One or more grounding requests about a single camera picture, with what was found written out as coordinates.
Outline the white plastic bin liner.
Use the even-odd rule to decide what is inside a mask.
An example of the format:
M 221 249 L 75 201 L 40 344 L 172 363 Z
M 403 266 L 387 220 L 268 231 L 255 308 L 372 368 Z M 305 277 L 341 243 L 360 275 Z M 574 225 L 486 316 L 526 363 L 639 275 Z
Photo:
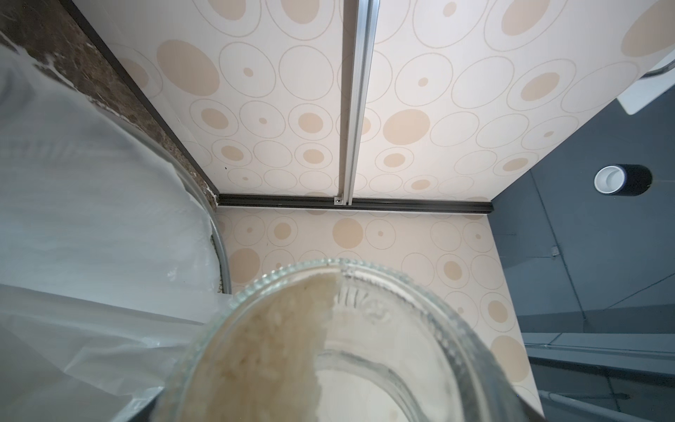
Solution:
M 211 234 L 171 163 L 2 49 L 2 420 L 146 414 L 227 301 Z

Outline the beige lidded jar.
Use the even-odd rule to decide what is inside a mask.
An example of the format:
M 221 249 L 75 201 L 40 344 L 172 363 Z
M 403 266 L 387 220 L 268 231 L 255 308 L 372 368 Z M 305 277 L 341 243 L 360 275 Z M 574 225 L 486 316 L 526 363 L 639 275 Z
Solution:
M 234 295 L 154 421 L 535 421 L 490 350 L 409 276 L 314 260 Z

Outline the black vertical frame post right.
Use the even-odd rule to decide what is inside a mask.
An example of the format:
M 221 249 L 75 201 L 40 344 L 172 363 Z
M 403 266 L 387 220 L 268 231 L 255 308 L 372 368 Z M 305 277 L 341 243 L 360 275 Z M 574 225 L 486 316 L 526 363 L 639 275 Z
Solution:
M 368 212 L 404 212 L 427 214 L 488 215 L 491 202 L 458 200 L 410 200 L 392 198 L 355 198 L 343 203 L 334 197 L 264 194 L 218 195 L 220 207 L 268 207 L 269 209 L 355 210 Z

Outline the black cylindrical ceiling lamp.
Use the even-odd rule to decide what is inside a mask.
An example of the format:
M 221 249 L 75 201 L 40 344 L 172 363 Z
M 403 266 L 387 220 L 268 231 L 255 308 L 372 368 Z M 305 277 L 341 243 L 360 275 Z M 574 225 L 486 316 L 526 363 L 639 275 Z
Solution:
M 593 180 L 596 191 L 608 196 L 636 197 L 646 193 L 653 182 L 651 171 L 643 165 L 608 165 Z

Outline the aluminium horizontal back rail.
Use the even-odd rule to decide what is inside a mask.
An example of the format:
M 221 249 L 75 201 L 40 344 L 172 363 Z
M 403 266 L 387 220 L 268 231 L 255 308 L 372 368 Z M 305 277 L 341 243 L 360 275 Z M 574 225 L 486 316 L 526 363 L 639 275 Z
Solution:
M 379 1 L 343 3 L 340 170 L 335 198 L 335 203 L 343 207 L 353 203 L 380 5 Z

